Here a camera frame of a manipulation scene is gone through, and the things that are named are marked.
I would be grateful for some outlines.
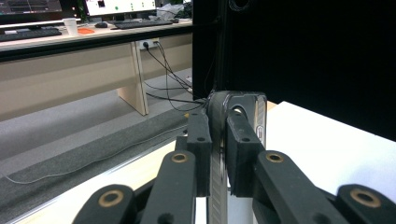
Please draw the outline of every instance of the black wire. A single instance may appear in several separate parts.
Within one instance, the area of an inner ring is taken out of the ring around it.
[[[248,12],[255,7],[257,0],[247,0],[244,6],[240,7],[236,4],[235,0],[229,0],[228,5],[230,9],[235,12]]]
[[[180,81],[183,82],[185,85],[187,85],[188,87],[191,88],[191,85],[189,85],[187,82],[185,82],[185,81],[184,81],[183,79],[181,79],[180,77],[176,76],[175,73],[172,71],[171,66],[169,65],[168,61],[166,60],[165,51],[163,50],[163,46],[161,45],[161,43],[160,43],[160,42],[155,42],[155,43],[157,44],[158,48],[160,49],[161,54],[163,55],[163,57],[164,57],[164,59],[165,59],[165,65],[168,66],[169,71],[172,73],[172,75],[174,75],[174,77],[175,77],[176,79],[180,80]]]
[[[176,88],[168,88],[168,89],[166,89],[166,88],[158,88],[158,87],[150,86],[147,82],[145,82],[145,84],[146,84],[147,86],[151,87],[152,89],[159,90],[159,91],[186,90],[186,89],[184,89],[184,88],[182,88],[182,87],[176,87]]]
[[[148,49],[146,49],[147,50],[147,52],[148,52],[148,54],[149,55],[151,55],[151,57],[153,57],[163,68],[165,68],[166,69],[166,71],[169,71],[168,70],[168,68],[165,66],[165,65],[163,65],[163,63],[162,62],[160,62],[160,60],[158,60]]]
[[[207,92],[207,89],[206,89],[206,82],[207,82],[207,78],[209,77],[210,70],[212,70],[213,64],[215,63],[216,52],[217,52],[217,50],[215,50],[215,53],[213,54],[212,64],[210,64],[210,67],[209,67],[209,69],[207,70],[207,74],[206,74],[206,77],[205,77],[204,91],[205,91],[206,94],[209,94],[209,93],[210,93],[210,92]]]
[[[146,48],[146,50],[147,50],[147,52],[149,53],[149,55],[151,55],[151,57],[153,57],[160,65],[162,65],[163,68],[165,68],[165,73],[166,73],[166,74],[165,74],[166,95],[167,95],[168,98],[164,98],[164,99],[167,99],[167,100],[169,101],[169,104],[170,104],[175,110],[177,110],[177,111],[186,112],[186,111],[191,111],[191,110],[194,110],[194,109],[196,109],[196,108],[202,106],[202,105],[200,104],[200,105],[198,105],[198,106],[196,106],[196,107],[194,107],[194,108],[190,108],[190,109],[178,109],[178,108],[176,108],[176,107],[172,104],[172,101],[173,101],[174,99],[171,99],[170,96],[169,96],[169,88],[168,88],[168,76],[169,76],[169,75],[168,75],[168,71],[171,72],[172,75],[174,75],[174,77],[178,77],[178,76],[176,76],[175,73],[173,73],[172,68],[170,68],[170,65],[169,65],[169,63],[168,63],[167,60],[166,60],[166,56],[165,56],[165,53],[164,53],[164,51],[163,51],[162,46],[159,45],[158,42],[156,42],[156,43],[157,43],[157,45],[159,46],[160,52],[161,52],[162,55],[163,55],[163,59],[164,59],[164,61],[165,61],[165,65],[163,65],[163,63],[161,63],[160,60],[158,60],[158,59],[149,51],[149,48]]]
[[[153,94],[150,94],[148,92],[146,92],[146,94],[151,96],[151,97],[153,97],[153,98],[157,98],[157,99],[160,99],[160,100],[171,100],[171,101],[176,101],[176,102],[192,103],[192,104],[197,104],[197,105],[204,105],[205,104],[205,103],[197,102],[197,101],[185,101],[185,100],[169,99],[169,98],[166,98],[166,97],[153,95]]]

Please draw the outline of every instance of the white cup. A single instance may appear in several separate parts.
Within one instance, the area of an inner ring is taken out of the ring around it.
[[[78,36],[76,18],[64,19],[64,26],[66,27],[67,33],[69,33],[69,35]]]

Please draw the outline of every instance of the wall socket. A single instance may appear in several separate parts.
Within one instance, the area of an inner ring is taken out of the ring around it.
[[[140,40],[139,41],[140,49],[146,49],[145,47],[143,47],[144,42],[148,42],[149,49],[157,48],[157,44],[154,44],[154,42],[160,42],[160,38],[157,37],[157,38],[151,38],[151,39],[146,39],[146,40]]]

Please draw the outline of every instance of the computer mouse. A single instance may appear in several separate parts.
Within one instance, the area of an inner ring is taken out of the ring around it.
[[[96,28],[107,28],[107,23],[104,21],[100,21],[98,23],[95,24]]]

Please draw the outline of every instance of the cable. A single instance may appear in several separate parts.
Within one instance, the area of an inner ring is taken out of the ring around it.
[[[158,41],[156,41],[155,43],[157,44],[158,48],[160,49],[161,54],[163,55],[163,58],[164,58],[164,60],[165,60],[165,65],[167,65],[167,66],[169,67],[169,71],[172,73],[172,75],[174,75],[176,79],[180,80],[180,81],[183,82],[185,85],[187,85],[188,87],[191,88],[191,85],[189,85],[188,83],[186,83],[186,82],[185,82],[183,79],[181,79],[180,77],[176,76],[175,73],[172,71],[171,66],[169,65],[168,61],[166,60],[165,51],[163,50],[163,46],[161,45],[161,43],[158,42]]]
[[[230,9],[232,11],[241,12],[241,13],[250,11],[256,6],[256,4],[257,4],[257,0],[247,0],[245,5],[240,7],[236,4],[235,0],[228,1],[228,5],[230,6]]]
[[[149,44],[148,44],[147,42],[144,42],[144,43],[143,43],[143,47],[145,47],[146,51],[149,53],[149,55],[151,55],[151,57],[153,57],[160,65],[162,65],[163,68],[165,68],[165,83],[166,83],[166,95],[167,95],[167,98],[164,98],[164,97],[161,97],[161,98],[168,100],[168,101],[169,101],[169,104],[170,104],[175,110],[177,110],[177,111],[186,112],[186,111],[191,111],[191,110],[193,110],[193,109],[196,109],[196,108],[200,107],[201,104],[198,105],[198,106],[196,106],[196,107],[194,107],[194,108],[191,108],[191,109],[178,109],[178,108],[176,108],[176,107],[172,104],[172,101],[174,101],[174,99],[171,99],[171,97],[169,96],[169,88],[168,88],[168,76],[169,76],[169,75],[168,75],[168,71],[171,72],[171,74],[175,77],[175,78],[174,78],[175,81],[177,81],[177,82],[179,83],[179,85],[180,85],[181,87],[183,87],[183,89],[184,89],[185,91],[188,91],[188,90],[187,90],[186,88],[184,88],[183,84],[185,84],[185,85],[187,85],[187,86],[190,86],[190,85],[188,85],[186,82],[184,82],[184,80],[182,80],[180,77],[178,77],[178,76],[175,75],[175,73],[172,71],[172,68],[170,67],[168,61],[166,60],[166,56],[165,56],[165,53],[164,53],[164,50],[163,50],[161,44],[160,44],[159,42],[155,42],[155,43],[157,44],[158,48],[160,49],[161,54],[163,55],[164,64],[163,64],[162,62],[160,62],[160,60],[158,60],[158,59],[149,51]]]
[[[197,104],[197,105],[204,105],[205,103],[202,102],[196,102],[196,101],[185,101],[185,100],[177,100],[177,99],[169,99],[166,97],[161,97],[161,96],[157,96],[157,95],[153,95],[150,94],[148,92],[146,92],[147,95],[153,97],[153,98],[157,98],[157,99],[161,99],[161,100],[171,100],[171,101],[176,101],[176,102],[183,102],[183,103],[192,103],[192,104]]]
[[[146,50],[148,51],[148,54],[151,56],[151,57],[153,57],[163,68],[165,68],[166,69],[166,71],[169,71],[169,69],[165,66],[165,65],[163,65],[163,63],[161,63],[150,51],[149,51],[149,47],[145,47],[146,48]]]
[[[182,88],[182,87],[179,87],[179,88],[168,88],[168,89],[166,89],[166,88],[153,87],[153,86],[150,86],[146,81],[145,81],[145,84],[146,84],[147,86],[151,87],[152,89],[159,90],[159,91],[185,90],[185,89]]]
[[[154,137],[151,137],[151,138],[149,138],[149,139],[143,140],[143,141],[141,141],[141,142],[133,143],[133,144],[127,146],[127,147],[122,148],[121,150],[117,151],[116,153],[113,153],[113,154],[111,154],[111,155],[109,155],[109,156],[103,157],[103,158],[98,159],[98,160],[95,160],[95,161],[91,161],[91,162],[89,162],[89,163],[87,163],[87,164],[85,164],[85,165],[83,165],[83,166],[80,166],[80,167],[78,167],[77,169],[72,170],[72,171],[69,171],[69,172],[59,173],[59,174],[56,174],[56,175],[44,175],[44,176],[42,176],[42,177],[40,177],[40,178],[38,178],[38,179],[32,180],[32,181],[17,181],[17,180],[13,180],[13,179],[11,179],[9,176],[3,174],[2,171],[0,171],[0,174],[3,175],[7,180],[11,181],[12,183],[14,183],[14,184],[20,184],[20,185],[33,184],[33,183],[35,183],[35,182],[38,182],[38,181],[40,181],[40,180],[43,180],[43,179],[46,179],[46,178],[50,178],[50,177],[56,177],[56,176],[61,176],[61,175],[70,175],[70,174],[73,174],[74,172],[77,172],[77,171],[79,171],[79,170],[82,170],[83,168],[85,168],[85,167],[87,167],[87,166],[89,166],[89,165],[91,165],[91,164],[93,164],[93,163],[95,163],[95,162],[108,160],[108,159],[110,159],[110,158],[112,158],[112,157],[114,157],[114,156],[120,154],[121,152],[125,151],[125,150],[128,149],[129,147],[134,147],[134,146],[136,146],[136,145],[140,145],[140,144],[146,143],[146,142],[151,141],[152,139],[155,139],[155,138],[157,138],[157,137],[159,137],[159,136],[161,136],[161,135],[164,135],[164,134],[166,134],[166,133],[170,133],[170,132],[172,132],[172,131],[175,131],[175,130],[178,130],[178,129],[182,129],[182,128],[185,128],[185,127],[187,127],[187,125],[183,125],[183,126],[180,126],[180,127],[175,128],[175,129],[171,129],[171,130],[168,130],[168,131],[166,131],[166,132],[157,134],[157,135],[155,135]]]
[[[214,53],[214,55],[213,55],[212,64],[210,64],[210,67],[209,67],[209,69],[207,70],[206,77],[205,77],[205,81],[204,81],[204,91],[205,91],[206,94],[209,93],[209,92],[207,92],[207,89],[206,89],[206,82],[207,82],[207,78],[209,77],[210,70],[212,70],[213,64],[215,63],[216,51],[217,51],[217,50],[215,49],[215,53]]]

